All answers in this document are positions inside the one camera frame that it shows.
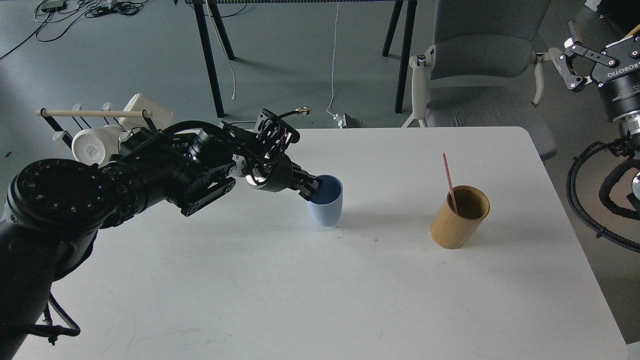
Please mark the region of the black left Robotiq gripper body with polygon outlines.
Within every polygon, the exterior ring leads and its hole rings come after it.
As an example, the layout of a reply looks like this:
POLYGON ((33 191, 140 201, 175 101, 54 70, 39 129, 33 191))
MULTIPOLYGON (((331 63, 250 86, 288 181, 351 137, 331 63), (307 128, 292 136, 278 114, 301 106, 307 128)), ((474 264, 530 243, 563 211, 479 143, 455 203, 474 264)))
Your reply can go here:
POLYGON ((253 189, 273 193, 284 189, 304 192, 306 177, 302 167, 292 162, 286 154, 277 164, 270 167, 266 177, 259 177, 255 174, 245 176, 249 186, 253 189))

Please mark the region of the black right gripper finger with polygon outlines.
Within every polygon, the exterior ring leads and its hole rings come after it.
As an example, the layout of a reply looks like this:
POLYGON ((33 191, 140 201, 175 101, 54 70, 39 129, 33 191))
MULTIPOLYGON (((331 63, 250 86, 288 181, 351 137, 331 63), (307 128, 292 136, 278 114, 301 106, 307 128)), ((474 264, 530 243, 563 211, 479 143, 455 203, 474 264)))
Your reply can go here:
POLYGON ((618 59, 608 55, 605 50, 596 51, 586 47, 576 21, 569 21, 567 29, 569 38, 564 41, 560 53, 555 55, 555 68, 566 88, 579 92, 594 81, 592 75, 585 72, 588 64, 604 66, 605 70, 611 70, 618 65, 618 59))
POLYGON ((640 43, 638 35, 627 36, 605 47, 605 63, 631 63, 639 61, 640 43))

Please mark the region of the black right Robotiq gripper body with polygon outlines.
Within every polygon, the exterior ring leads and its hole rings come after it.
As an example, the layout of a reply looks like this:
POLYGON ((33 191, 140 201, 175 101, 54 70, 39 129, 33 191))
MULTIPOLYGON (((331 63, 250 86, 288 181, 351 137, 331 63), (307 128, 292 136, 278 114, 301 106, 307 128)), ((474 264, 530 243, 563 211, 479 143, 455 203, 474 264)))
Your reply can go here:
POLYGON ((598 93, 610 123, 639 111, 639 59, 608 58, 598 65, 598 93))

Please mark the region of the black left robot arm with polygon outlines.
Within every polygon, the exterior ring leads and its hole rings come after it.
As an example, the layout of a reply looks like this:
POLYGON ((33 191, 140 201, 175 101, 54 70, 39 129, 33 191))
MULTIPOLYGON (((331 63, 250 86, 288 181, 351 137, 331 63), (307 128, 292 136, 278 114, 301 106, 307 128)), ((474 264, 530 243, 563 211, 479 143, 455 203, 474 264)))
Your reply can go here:
POLYGON ((236 178, 261 191, 315 198, 323 181, 286 155, 300 133, 284 115, 264 111, 253 131, 189 120, 146 126, 105 166, 71 159, 32 162, 13 178, 1 215, 1 358, 11 360, 28 335, 76 337, 77 323, 51 285, 92 253, 100 229, 117 227, 167 201, 189 217, 228 194, 236 178))

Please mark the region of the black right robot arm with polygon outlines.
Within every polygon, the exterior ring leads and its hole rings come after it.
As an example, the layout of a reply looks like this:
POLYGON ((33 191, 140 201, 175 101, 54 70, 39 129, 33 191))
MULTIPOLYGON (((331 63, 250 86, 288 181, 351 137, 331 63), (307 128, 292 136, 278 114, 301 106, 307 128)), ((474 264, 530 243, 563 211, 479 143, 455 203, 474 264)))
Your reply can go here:
POLYGON ((622 157, 618 164, 603 180, 598 197, 611 214, 638 221, 639 217, 639 176, 631 181, 631 192, 627 201, 631 208, 622 207, 611 198, 611 191, 630 170, 640 168, 640 65, 639 30, 635 28, 624 38, 610 43, 601 51, 595 51, 583 44, 578 23, 567 23, 569 38, 564 42, 564 50, 553 57, 553 63, 562 76, 566 88, 580 92, 586 85, 595 84, 605 107, 610 123, 618 125, 620 137, 611 142, 601 141, 590 144, 580 155, 573 158, 567 173, 567 202, 576 216, 597 238, 638 252, 638 242, 622 237, 594 219, 579 201, 576 181, 585 162, 597 153, 608 150, 615 157, 622 157))

